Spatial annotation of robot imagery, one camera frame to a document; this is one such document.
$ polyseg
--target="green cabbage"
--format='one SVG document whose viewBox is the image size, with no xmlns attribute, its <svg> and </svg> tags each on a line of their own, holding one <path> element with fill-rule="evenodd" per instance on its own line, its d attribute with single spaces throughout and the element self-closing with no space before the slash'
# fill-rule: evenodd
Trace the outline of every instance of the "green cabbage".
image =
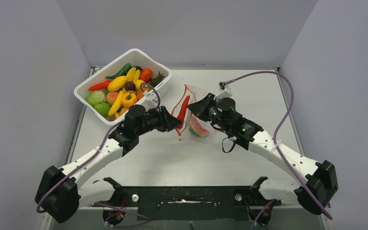
<svg viewBox="0 0 368 230">
<path fill-rule="evenodd" d="M 106 102 L 99 102 L 98 104 L 94 105 L 94 109 L 102 116 L 108 116 L 110 108 L 111 106 Z"/>
<path fill-rule="evenodd" d="M 88 104 L 90 104 L 91 106 L 94 106 L 98 104 L 99 102 L 105 102 L 106 95 L 102 91 L 96 90 L 88 94 L 85 100 L 88 102 Z"/>
</svg>

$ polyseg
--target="gray wall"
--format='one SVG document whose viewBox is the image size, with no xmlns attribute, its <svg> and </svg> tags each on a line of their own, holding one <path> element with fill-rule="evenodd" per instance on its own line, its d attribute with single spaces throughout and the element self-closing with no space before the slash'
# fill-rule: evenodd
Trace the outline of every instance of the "gray wall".
<svg viewBox="0 0 368 230">
<path fill-rule="evenodd" d="M 139 48 L 168 67 L 280 66 L 317 0 L 57 0 L 92 66 Z"/>
<path fill-rule="evenodd" d="M 304 152 L 336 165 L 336 229 L 368 229 L 368 1 L 321 0 L 281 72 Z"/>
<path fill-rule="evenodd" d="M 45 168 L 65 162 L 89 74 L 54 0 L 0 0 L 0 229 L 37 229 Z"/>
</svg>

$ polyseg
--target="yellow squash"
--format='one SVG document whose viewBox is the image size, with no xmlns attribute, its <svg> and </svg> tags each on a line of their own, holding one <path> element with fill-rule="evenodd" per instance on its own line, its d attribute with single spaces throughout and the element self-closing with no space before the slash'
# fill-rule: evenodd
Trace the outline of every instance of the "yellow squash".
<svg viewBox="0 0 368 230">
<path fill-rule="evenodd" d="M 137 69 L 135 75 L 133 76 L 133 83 L 136 83 L 137 80 L 139 80 L 140 77 L 140 70 Z"/>
<path fill-rule="evenodd" d="M 109 109 L 108 116 L 112 116 L 112 115 L 116 114 L 116 112 L 118 111 L 118 109 L 122 105 L 123 96 L 124 96 L 124 93 L 122 91 L 119 92 L 118 96 L 116 97 L 116 100 L 115 100 L 114 104 Z"/>
<path fill-rule="evenodd" d="M 130 70 L 126 74 L 127 81 L 133 81 L 133 77 L 135 76 L 135 73 L 136 73 L 136 67 L 130 68 Z"/>
<path fill-rule="evenodd" d="M 127 82 L 126 76 L 119 76 L 115 78 L 111 83 L 108 85 L 109 92 L 115 92 L 117 90 L 120 90 L 125 83 Z"/>
</svg>

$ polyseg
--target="red chili pepper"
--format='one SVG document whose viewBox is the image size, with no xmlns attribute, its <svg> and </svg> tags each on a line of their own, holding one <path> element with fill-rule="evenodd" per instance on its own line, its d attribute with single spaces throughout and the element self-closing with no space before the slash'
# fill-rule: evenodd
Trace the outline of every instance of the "red chili pepper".
<svg viewBox="0 0 368 230">
<path fill-rule="evenodd" d="M 111 83 L 111 80 L 107 80 L 107 81 L 101 82 L 99 84 L 93 85 L 88 90 L 89 91 L 103 90 L 103 89 L 108 88 L 109 83 Z"/>
<path fill-rule="evenodd" d="M 180 129 L 183 127 L 183 124 L 184 124 L 184 117 L 185 117 L 185 112 L 187 112 L 187 107 L 188 107 L 188 102 L 190 101 L 190 95 L 188 95 L 184 102 L 183 102 L 183 105 L 181 105 L 181 110 L 180 110 L 180 113 L 178 114 L 177 116 L 177 119 L 179 119 L 181 121 L 181 125 L 178 126 L 177 128 Z"/>
</svg>

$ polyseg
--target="fake vegetable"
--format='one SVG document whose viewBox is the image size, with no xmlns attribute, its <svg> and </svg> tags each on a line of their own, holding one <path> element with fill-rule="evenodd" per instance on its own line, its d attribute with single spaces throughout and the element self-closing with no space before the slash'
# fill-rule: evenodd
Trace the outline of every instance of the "fake vegetable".
<svg viewBox="0 0 368 230">
<path fill-rule="evenodd" d="M 133 76 L 133 82 L 136 82 L 137 80 L 139 80 L 139 77 L 140 77 L 140 71 L 141 71 L 141 68 L 138 69 L 136 68 L 136 73 L 135 75 Z"/>
<path fill-rule="evenodd" d="M 119 76 L 119 77 L 115 78 L 108 85 L 108 90 L 110 92 L 115 92 L 115 91 L 121 89 L 125 85 L 126 82 L 127 82 L 127 77 L 126 76 Z"/>
<path fill-rule="evenodd" d="M 177 116 L 177 119 L 179 119 L 181 121 L 181 125 L 179 125 L 177 128 L 181 129 L 183 127 L 183 123 L 184 123 L 184 117 L 185 117 L 185 113 L 187 112 L 187 107 L 188 107 L 188 102 L 190 101 L 190 95 L 188 95 L 184 101 L 183 104 L 181 105 L 181 110 L 180 113 Z"/>
<path fill-rule="evenodd" d="M 145 82 L 149 82 L 151 80 L 151 75 L 153 72 L 149 68 L 144 68 L 140 73 L 139 79 L 144 80 Z"/>
<path fill-rule="evenodd" d="M 114 102 L 116 101 L 116 98 L 117 97 L 118 97 L 118 93 L 117 92 L 110 92 L 106 96 L 106 102 L 108 102 L 108 104 L 110 104 L 110 105 L 113 105 Z"/>
<path fill-rule="evenodd" d="M 108 77 L 105 77 L 106 79 L 115 79 L 119 76 L 122 76 L 122 75 L 125 75 L 127 73 L 127 71 L 130 69 L 131 65 L 130 63 L 127 63 L 125 66 L 123 66 L 121 68 L 121 70 L 119 72 L 117 72 L 115 75 L 113 76 L 108 76 Z"/>
<path fill-rule="evenodd" d="M 98 104 L 94 105 L 94 109 L 102 116 L 107 116 L 110 108 L 111 106 L 106 102 L 99 102 Z"/>
<path fill-rule="evenodd" d="M 89 91 L 95 91 L 95 90 L 102 90 L 108 88 L 109 83 L 111 83 L 111 80 L 106 80 L 104 82 L 101 82 L 99 84 L 91 86 L 88 90 Z"/>
<path fill-rule="evenodd" d="M 136 90 L 136 85 L 133 83 L 133 81 L 128 81 L 125 84 L 125 89 L 126 89 L 126 91 L 135 91 Z"/>
<path fill-rule="evenodd" d="M 111 109 L 109 109 L 108 116 L 112 116 L 118 111 L 119 107 L 122 105 L 123 96 L 124 96 L 123 92 L 118 93 L 118 96 L 116 97 L 114 104 L 111 106 Z"/>
<path fill-rule="evenodd" d="M 130 70 L 126 74 L 127 81 L 133 81 L 133 76 L 135 76 L 135 73 L 136 73 L 136 67 L 130 68 Z"/>
<path fill-rule="evenodd" d="M 123 108 L 120 112 L 119 112 L 119 115 L 122 115 L 124 114 L 126 111 L 128 111 L 129 109 L 128 108 Z"/>
<path fill-rule="evenodd" d="M 94 106 L 99 102 L 106 101 L 106 97 L 105 93 L 103 93 L 102 91 L 92 91 L 90 94 L 88 94 L 85 100 L 88 102 L 88 104 L 90 104 L 90 106 Z"/>
<path fill-rule="evenodd" d="M 136 95 L 138 100 L 142 99 L 145 95 L 143 94 L 142 90 L 138 90 L 138 94 Z"/>
<path fill-rule="evenodd" d="M 140 66 L 134 66 L 134 67 L 136 67 L 136 71 L 138 71 L 138 70 L 142 71 L 143 70 L 142 67 L 140 67 Z"/>
<path fill-rule="evenodd" d="M 165 76 L 159 72 L 159 74 L 157 74 L 157 77 L 151 81 L 150 85 L 156 87 L 156 85 L 158 85 L 164 79 L 164 77 Z"/>
<path fill-rule="evenodd" d="M 135 85 L 136 85 L 136 90 L 139 92 L 139 91 L 142 91 L 141 89 L 140 89 L 140 85 L 142 84 L 142 83 L 145 83 L 144 82 L 144 80 L 137 80 L 137 81 L 134 81 L 134 83 L 135 83 Z"/>
<path fill-rule="evenodd" d="M 204 138 L 209 135 L 209 131 L 204 129 L 201 124 L 197 121 L 195 116 L 191 116 L 190 125 L 188 126 L 188 131 L 198 138 Z"/>
<path fill-rule="evenodd" d="M 109 121 L 115 121 L 118 118 L 119 118 L 119 114 L 118 113 L 115 113 L 114 115 L 112 115 L 112 116 L 109 117 Z"/>
<path fill-rule="evenodd" d="M 134 93 L 125 93 L 122 99 L 122 105 L 125 108 L 130 108 L 132 105 L 134 105 L 136 102 L 138 102 L 138 98 Z"/>
</svg>

